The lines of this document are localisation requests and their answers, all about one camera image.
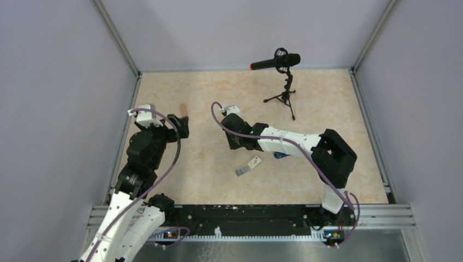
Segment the small white staple box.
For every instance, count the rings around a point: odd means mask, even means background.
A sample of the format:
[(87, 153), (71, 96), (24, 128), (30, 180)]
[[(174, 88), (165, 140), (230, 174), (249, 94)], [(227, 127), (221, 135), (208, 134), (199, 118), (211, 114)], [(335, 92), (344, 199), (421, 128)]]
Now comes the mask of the small white staple box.
[(254, 169), (259, 163), (262, 162), (262, 159), (259, 158), (258, 156), (254, 156), (248, 163), (248, 167), (250, 169)]

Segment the grey staple strip block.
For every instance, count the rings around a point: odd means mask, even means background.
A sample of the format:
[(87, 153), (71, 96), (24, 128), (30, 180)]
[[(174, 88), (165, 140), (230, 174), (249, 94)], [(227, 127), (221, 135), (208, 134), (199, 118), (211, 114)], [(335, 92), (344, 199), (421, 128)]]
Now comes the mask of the grey staple strip block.
[(242, 176), (250, 171), (250, 168), (248, 166), (243, 166), (237, 170), (235, 170), (235, 174), (239, 177)]

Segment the blue stapler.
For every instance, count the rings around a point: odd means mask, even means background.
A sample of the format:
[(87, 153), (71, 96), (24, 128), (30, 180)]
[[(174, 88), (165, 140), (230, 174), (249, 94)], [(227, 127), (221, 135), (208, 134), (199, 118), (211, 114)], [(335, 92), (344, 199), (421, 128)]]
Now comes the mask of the blue stapler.
[(276, 159), (282, 159), (282, 158), (285, 158), (285, 157), (288, 157), (289, 154), (286, 154), (286, 153), (282, 153), (282, 152), (274, 152), (274, 157)]

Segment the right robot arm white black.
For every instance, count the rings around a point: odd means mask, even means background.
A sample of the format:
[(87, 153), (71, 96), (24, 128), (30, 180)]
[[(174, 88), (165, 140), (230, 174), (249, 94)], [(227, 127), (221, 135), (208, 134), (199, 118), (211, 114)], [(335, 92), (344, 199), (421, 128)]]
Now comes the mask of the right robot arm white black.
[(325, 224), (336, 224), (342, 218), (341, 207), (344, 205), (354, 207), (345, 189), (358, 156), (335, 130), (300, 134), (265, 123), (250, 126), (236, 113), (227, 114), (219, 125), (232, 150), (276, 152), (308, 160), (325, 184), (320, 210), (320, 218)]

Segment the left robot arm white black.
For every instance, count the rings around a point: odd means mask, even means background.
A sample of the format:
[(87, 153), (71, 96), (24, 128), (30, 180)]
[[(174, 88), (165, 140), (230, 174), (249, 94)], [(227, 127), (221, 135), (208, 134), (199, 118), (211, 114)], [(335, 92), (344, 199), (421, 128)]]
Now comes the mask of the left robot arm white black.
[(189, 137), (189, 118), (155, 116), (137, 112), (139, 128), (129, 139), (127, 162), (118, 175), (106, 215), (79, 261), (133, 261), (145, 242), (161, 225), (175, 219), (174, 201), (156, 194), (146, 203), (140, 218), (132, 224), (146, 196), (159, 184), (156, 175), (168, 143), (181, 145)]

